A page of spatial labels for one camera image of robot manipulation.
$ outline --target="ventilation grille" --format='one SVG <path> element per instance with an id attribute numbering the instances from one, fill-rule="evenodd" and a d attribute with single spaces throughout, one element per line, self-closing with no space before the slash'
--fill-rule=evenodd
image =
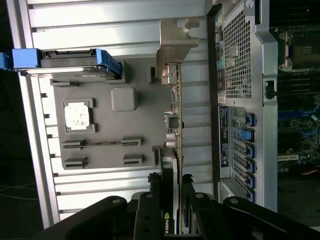
<path id="1" fill-rule="evenodd" d="M 222 204 L 226 198 L 234 196 L 224 183 L 220 182 L 220 203 Z"/>
<path id="2" fill-rule="evenodd" d="M 236 184 L 239 185 L 240 188 L 242 188 L 244 191 L 247 190 L 246 188 L 246 181 L 240 177 L 237 173 L 235 173 L 234 171 L 232 171 L 232 179 L 236 182 Z"/>
<path id="3" fill-rule="evenodd" d="M 233 160 L 235 160 L 238 164 L 240 164 L 243 167 L 246 167 L 247 161 L 245 160 L 244 157 L 240 156 L 239 154 L 233 152 L 232 154 Z"/>
<path id="4" fill-rule="evenodd" d="M 246 147 L 235 141 L 232 141 L 232 148 L 241 154 L 246 154 Z"/>
<path id="5" fill-rule="evenodd" d="M 245 20 L 244 11 L 239 13 L 223 32 L 226 97 L 250 99 L 252 97 L 250 21 Z"/>
<path id="6" fill-rule="evenodd" d="M 246 109 L 245 108 L 237 108 L 237 107 L 230 107 L 231 116 L 245 118 Z"/>
<path id="7" fill-rule="evenodd" d="M 239 174 L 241 177 L 246 179 L 246 176 L 247 176 L 246 171 L 243 170 L 240 166 L 238 166 L 235 162 L 232 163 L 232 168 L 233 170 L 235 170 L 237 174 Z"/>

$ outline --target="motherboard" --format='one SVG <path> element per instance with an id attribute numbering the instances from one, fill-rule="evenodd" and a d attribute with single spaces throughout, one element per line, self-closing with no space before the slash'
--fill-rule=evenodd
<path id="1" fill-rule="evenodd" d="M 303 172 L 320 161 L 320 32 L 302 26 L 270 32 L 278 40 L 278 173 Z"/>

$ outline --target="dark background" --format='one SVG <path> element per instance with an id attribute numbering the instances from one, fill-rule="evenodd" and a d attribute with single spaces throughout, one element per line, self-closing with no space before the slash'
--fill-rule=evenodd
<path id="1" fill-rule="evenodd" d="M 13 46 L 0 0 L 0 53 Z M 27 239 L 43 229 L 18 74 L 0 70 L 0 240 Z"/>

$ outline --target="blue plastic latch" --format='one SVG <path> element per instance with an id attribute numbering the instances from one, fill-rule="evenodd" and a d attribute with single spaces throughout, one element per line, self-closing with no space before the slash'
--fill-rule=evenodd
<path id="1" fill-rule="evenodd" d="M 249 173 L 254 174 L 255 173 L 255 161 L 246 158 L 246 169 Z"/>
<path id="2" fill-rule="evenodd" d="M 122 66 L 117 62 L 106 50 L 99 48 L 95 49 L 96 64 L 100 66 L 106 66 L 108 71 L 117 74 L 119 78 L 122 76 Z"/>
<path id="3" fill-rule="evenodd" d="M 239 129 L 236 131 L 236 135 L 238 138 L 247 140 L 249 142 L 254 142 L 254 131 L 249 129 Z"/>
<path id="4" fill-rule="evenodd" d="M 32 69 L 41 67 L 40 50 L 36 48 L 12 49 L 14 69 Z"/>
<path id="5" fill-rule="evenodd" d="M 8 56 L 4 52 L 0 52 L 0 69 L 7 70 L 8 68 Z"/>
<path id="6" fill-rule="evenodd" d="M 248 189 L 246 191 L 246 196 L 250 202 L 255 202 L 255 191 Z"/>
<path id="7" fill-rule="evenodd" d="M 251 158 L 255 158 L 255 147 L 249 143 L 245 144 L 245 153 Z"/>
<path id="8" fill-rule="evenodd" d="M 248 126 L 253 127 L 255 125 L 255 115 L 253 115 L 252 113 L 246 113 L 245 114 L 245 123 Z"/>
<path id="9" fill-rule="evenodd" d="M 249 188 L 254 189 L 255 188 L 255 177 L 253 175 L 247 173 L 246 183 L 248 184 Z"/>

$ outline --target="open computer tower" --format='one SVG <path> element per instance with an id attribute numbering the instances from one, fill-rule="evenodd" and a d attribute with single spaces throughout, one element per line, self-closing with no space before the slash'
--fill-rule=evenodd
<path id="1" fill-rule="evenodd" d="M 320 18 L 314 0 L 207 1 L 213 177 L 320 226 Z"/>

